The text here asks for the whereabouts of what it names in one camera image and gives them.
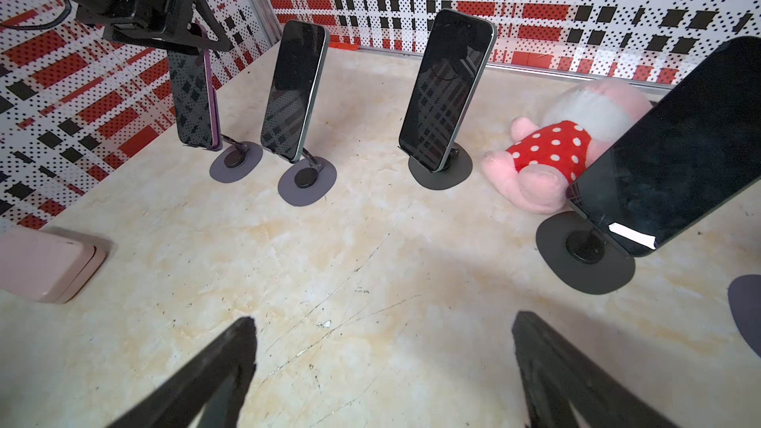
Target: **red and white plaid backdrop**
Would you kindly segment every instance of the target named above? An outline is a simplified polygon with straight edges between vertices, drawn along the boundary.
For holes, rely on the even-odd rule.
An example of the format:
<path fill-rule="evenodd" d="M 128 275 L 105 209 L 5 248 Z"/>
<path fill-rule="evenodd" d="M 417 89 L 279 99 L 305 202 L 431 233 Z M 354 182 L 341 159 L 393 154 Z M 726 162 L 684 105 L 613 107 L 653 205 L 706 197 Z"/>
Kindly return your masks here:
<path fill-rule="evenodd" d="M 759 34 L 759 0 L 271 0 L 281 23 L 421 52 L 451 7 L 499 26 L 491 61 L 676 83 L 719 43 Z"/>
<path fill-rule="evenodd" d="M 208 0 L 234 48 L 214 86 L 269 47 L 249 0 Z M 0 0 L 0 19 L 48 22 L 54 0 Z M 0 29 L 0 233 L 40 228 L 174 123 L 166 53 L 107 42 L 74 21 Z"/>

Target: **pink plush toy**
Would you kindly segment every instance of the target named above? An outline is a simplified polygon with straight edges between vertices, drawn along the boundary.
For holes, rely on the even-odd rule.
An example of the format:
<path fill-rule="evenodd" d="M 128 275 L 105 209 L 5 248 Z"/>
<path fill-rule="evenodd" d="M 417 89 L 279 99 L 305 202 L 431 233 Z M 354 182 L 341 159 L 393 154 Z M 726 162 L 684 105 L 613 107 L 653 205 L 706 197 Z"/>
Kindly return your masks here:
<path fill-rule="evenodd" d="M 595 80 L 563 93 L 537 126 L 526 117 L 510 128 L 514 144 L 487 153 L 483 172 L 515 206 L 553 214 L 566 188 L 651 108 L 630 84 Z"/>

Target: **phone stand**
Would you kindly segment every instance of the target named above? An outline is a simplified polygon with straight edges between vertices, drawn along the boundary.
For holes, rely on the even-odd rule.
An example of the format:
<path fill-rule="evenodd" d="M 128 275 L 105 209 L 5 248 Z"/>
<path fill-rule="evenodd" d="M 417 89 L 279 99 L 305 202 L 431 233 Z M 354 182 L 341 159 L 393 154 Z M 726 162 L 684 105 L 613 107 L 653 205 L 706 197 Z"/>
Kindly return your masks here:
<path fill-rule="evenodd" d="M 252 142 L 237 142 L 235 139 L 228 138 L 224 134 L 222 140 L 231 146 L 226 148 L 222 154 L 217 157 L 208 170 L 212 178 L 223 184 L 237 182 L 248 174 L 262 160 L 261 146 Z"/>
<path fill-rule="evenodd" d="M 729 285 L 727 298 L 737 330 L 761 357 L 761 274 L 736 278 Z"/>
<path fill-rule="evenodd" d="M 632 280 L 635 262 L 576 212 L 550 216 L 537 229 L 537 249 L 565 284 L 587 294 L 607 294 Z"/>
<path fill-rule="evenodd" d="M 336 168 L 322 157 L 313 157 L 303 149 L 306 159 L 291 166 L 278 182 L 278 193 L 293 206 L 312 205 L 336 183 Z"/>
<path fill-rule="evenodd" d="M 463 182 L 473 170 L 473 160 L 460 144 L 455 143 L 449 151 L 447 164 L 440 172 L 431 172 L 412 157 L 407 162 L 409 172 L 416 181 L 431 190 L 446 190 Z"/>

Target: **marble tabletop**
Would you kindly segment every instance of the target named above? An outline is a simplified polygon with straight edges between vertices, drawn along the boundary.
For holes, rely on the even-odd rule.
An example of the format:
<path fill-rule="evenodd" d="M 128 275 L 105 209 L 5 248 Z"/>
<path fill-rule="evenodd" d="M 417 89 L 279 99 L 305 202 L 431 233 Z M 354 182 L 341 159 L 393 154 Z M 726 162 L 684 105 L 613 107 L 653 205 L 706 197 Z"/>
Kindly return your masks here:
<path fill-rule="evenodd" d="M 277 47 L 218 93 L 223 132 L 259 142 Z M 535 311 L 680 426 L 758 426 L 761 359 L 737 333 L 729 282 L 758 273 L 761 187 L 647 258 L 621 290 L 590 296 L 539 256 L 543 216 L 484 179 L 573 83 L 489 69 L 457 139 L 476 168 L 446 191 L 413 180 L 396 146 L 419 62 L 331 49 L 307 148 L 338 169 L 306 207 L 265 153 L 246 178 L 208 175 L 216 153 L 174 129 L 46 231 L 109 249 L 62 305 L 0 293 L 0 425 L 103 426 L 235 319 L 258 328 L 239 426 L 524 426 L 517 311 Z"/>

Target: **black smartphone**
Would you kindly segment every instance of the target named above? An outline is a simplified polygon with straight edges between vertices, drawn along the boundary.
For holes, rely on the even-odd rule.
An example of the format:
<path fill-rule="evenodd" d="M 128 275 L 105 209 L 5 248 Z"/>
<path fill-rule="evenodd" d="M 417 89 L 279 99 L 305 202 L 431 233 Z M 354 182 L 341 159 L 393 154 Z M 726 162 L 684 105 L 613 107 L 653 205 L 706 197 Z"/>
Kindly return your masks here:
<path fill-rule="evenodd" d="M 447 162 L 496 38 L 487 20 L 436 14 L 399 134 L 399 147 L 431 172 Z"/>
<path fill-rule="evenodd" d="M 329 37 L 322 25 L 298 20 L 283 28 L 261 141 L 290 163 L 301 157 Z"/>
<path fill-rule="evenodd" d="M 191 24 L 191 33 L 206 33 Z M 212 84 L 212 62 L 208 50 L 198 55 L 166 52 L 172 82 L 177 135 L 187 146 L 216 150 L 221 146 L 217 94 Z"/>
<path fill-rule="evenodd" d="M 720 45 L 568 187 L 569 203 L 645 256 L 761 176 L 761 38 Z"/>

